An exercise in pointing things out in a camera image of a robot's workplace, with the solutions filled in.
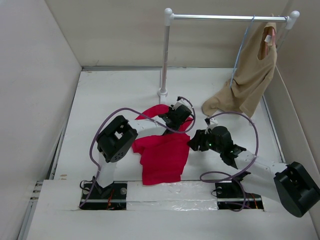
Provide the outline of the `white metal clothes rack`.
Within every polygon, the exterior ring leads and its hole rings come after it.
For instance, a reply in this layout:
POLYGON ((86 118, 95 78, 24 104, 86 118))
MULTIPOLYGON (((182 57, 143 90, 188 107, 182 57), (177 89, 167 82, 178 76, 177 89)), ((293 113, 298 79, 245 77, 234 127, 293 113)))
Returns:
POLYGON ((169 54, 170 28, 174 20, 195 20, 195 21, 233 21, 233 22, 259 22, 259 23, 284 23, 284 32, 277 41, 277 50, 280 50, 289 31, 300 17, 300 12, 292 11, 288 16, 244 16, 244 15, 203 15, 203 14, 179 14, 174 13, 171 8, 164 10, 164 41, 163 41, 163 60, 160 74, 160 88, 157 92, 159 103, 167 103, 167 69, 169 54))

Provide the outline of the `beige t-shirt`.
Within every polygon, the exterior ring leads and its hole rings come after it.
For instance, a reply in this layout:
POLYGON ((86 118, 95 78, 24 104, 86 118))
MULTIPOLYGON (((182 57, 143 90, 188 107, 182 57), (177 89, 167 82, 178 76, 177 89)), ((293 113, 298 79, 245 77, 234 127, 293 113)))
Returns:
POLYGON ((217 110, 223 112, 244 113, 252 117, 269 84, 271 83, 277 62, 276 44, 269 47, 268 55, 262 57, 262 44, 265 28, 273 27, 274 22, 261 23, 242 49, 232 88, 229 79, 221 90, 206 100, 202 112, 212 116, 217 110))

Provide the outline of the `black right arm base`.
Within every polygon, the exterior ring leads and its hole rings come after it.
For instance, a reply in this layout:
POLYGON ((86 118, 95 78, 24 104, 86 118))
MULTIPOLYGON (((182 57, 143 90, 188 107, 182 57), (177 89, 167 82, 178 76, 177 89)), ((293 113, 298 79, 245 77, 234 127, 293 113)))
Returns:
POLYGON ((263 210, 262 197, 254 193, 245 193, 234 181, 218 182, 211 195, 216 198, 218 210, 238 212, 245 201, 243 210, 263 210))

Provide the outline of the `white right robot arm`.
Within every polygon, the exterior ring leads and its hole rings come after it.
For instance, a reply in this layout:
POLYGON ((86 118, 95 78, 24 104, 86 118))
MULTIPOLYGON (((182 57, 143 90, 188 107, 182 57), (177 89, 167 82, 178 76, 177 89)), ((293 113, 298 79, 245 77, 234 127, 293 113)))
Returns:
POLYGON ((237 197, 246 193, 267 197, 298 218, 320 200, 320 188, 302 164, 274 162, 257 156, 234 144, 224 126, 197 130, 187 144, 193 151, 218 153, 226 165, 238 170, 237 181, 231 184, 231 191, 237 197))

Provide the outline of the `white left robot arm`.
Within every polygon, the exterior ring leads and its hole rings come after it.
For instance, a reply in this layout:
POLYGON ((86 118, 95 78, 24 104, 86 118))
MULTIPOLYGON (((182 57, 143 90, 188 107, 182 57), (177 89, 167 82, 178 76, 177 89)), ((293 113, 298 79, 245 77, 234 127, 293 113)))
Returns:
POLYGON ((185 132, 191 116, 190 108, 181 103, 158 104, 134 120, 118 115, 100 127, 95 136, 99 152, 95 194, 103 199, 111 194, 117 163, 129 150, 140 155, 143 185, 181 181, 189 156, 190 137, 185 132))

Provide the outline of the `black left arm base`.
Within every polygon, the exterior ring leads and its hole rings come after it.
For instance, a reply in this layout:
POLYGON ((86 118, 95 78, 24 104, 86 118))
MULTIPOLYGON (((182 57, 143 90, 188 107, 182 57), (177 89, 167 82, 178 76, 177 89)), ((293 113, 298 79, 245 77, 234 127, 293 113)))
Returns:
POLYGON ((120 211, 127 209, 127 183, 114 182, 104 189, 94 187, 89 195, 91 182, 86 182, 82 187, 80 199, 81 210, 107 210, 120 211))

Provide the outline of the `light blue wire hanger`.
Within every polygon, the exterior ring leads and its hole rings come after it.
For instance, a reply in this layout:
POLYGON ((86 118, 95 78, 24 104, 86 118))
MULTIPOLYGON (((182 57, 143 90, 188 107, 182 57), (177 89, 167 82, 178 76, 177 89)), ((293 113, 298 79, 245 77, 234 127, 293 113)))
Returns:
POLYGON ((239 62, 239 58, 240 58, 240 54, 241 54, 242 48, 243 48, 243 46, 245 44, 245 40, 247 38, 248 32, 250 31, 250 29, 251 29, 251 27, 253 25, 255 17, 256 16, 254 15, 252 17, 251 21, 250 21, 250 24, 246 27, 244 35, 243 35, 243 38, 242 38, 242 41, 241 41, 241 44, 239 46, 238 53, 237 53, 237 56, 236 56, 236 59, 235 59, 235 63, 234 63, 234 66, 233 66, 233 70, 232 70, 232 75, 231 75, 231 78, 230 78, 230 84, 229 84, 229 88, 230 89, 232 88, 232 84, 233 84, 233 81, 234 81, 234 76, 235 76, 236 70, 238 68, 238 62, 239 62))

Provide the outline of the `pink hanger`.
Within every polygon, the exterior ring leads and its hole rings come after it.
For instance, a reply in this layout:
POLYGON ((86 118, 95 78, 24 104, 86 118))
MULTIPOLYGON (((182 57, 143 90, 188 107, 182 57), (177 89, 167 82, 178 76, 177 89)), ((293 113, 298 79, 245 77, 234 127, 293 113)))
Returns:
POLYGON ((269 26, 264 30, 264 38, 262 43, 261 56, 264 58, 269 54, 269 47, 276 44, 276 30, 274 27, 269 26))

